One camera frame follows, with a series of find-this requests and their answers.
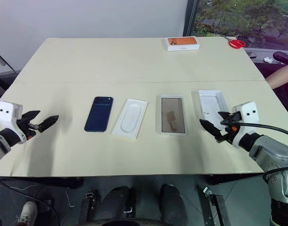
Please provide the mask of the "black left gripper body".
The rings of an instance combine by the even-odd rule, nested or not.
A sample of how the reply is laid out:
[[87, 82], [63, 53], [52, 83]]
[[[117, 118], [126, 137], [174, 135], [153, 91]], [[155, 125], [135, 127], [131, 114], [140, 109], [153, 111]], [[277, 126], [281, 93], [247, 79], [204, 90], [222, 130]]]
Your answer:
[[24, 133], [26, 139], [31, 139], [36, 135], [36, 131], [40, 130], [40, 126], [37, 124], [31, 124], [28, 118], [22, 118], [16, 121], [18, 127]]

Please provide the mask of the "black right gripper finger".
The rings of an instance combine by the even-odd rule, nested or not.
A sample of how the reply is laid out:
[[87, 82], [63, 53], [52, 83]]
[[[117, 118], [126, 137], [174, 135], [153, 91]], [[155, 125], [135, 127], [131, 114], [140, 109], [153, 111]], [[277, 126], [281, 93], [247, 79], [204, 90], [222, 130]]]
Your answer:
[[217, 143], [221, 143], [226, 140], [226, 136], [223, 136], [221, 134], [221, 131], [216, 128], [211, 122], [203, 119], [200, 119], [199, 122], [201, 126], [215, 138]]
[[237, 121], [238, 112], [229, 113], [229, 112], [218, 112], [218, 114], [223, 118], [224, 121]]

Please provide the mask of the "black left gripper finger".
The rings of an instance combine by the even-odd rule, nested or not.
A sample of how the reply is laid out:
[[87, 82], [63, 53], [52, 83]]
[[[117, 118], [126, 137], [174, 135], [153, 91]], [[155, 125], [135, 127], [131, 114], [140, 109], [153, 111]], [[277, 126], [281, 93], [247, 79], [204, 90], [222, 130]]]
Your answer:
[[45, 130], [53, 126], [57, 122], [58, 118], [59, 115], [53, 115], [46, 118], [42, 123], [38, 125], [38, 131], [40, 133], [44, 132]]
[[28, 111], [22, 115], [21, 120], [29, 124], [31, 120], [33, 120], [38, 114], [40, 113], [40, 110], [35, 110], [35, 111]]

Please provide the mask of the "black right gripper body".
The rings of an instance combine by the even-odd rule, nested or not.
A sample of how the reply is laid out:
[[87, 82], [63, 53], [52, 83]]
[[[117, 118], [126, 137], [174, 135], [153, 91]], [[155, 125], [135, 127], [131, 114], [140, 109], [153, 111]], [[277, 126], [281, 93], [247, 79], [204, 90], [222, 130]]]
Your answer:
[[238, 120], [237, 121], [224, 121], [224, 123], [227, 123], [225, 131], [227, 132], [228, 138], [226, 139], [230, 144], [233, 143], [233, 140], [235, 136], [237, 135], [240, 126], [236, 126], [233, 123], [239, 122], [241, 120], [241, 115], [238, 114]]

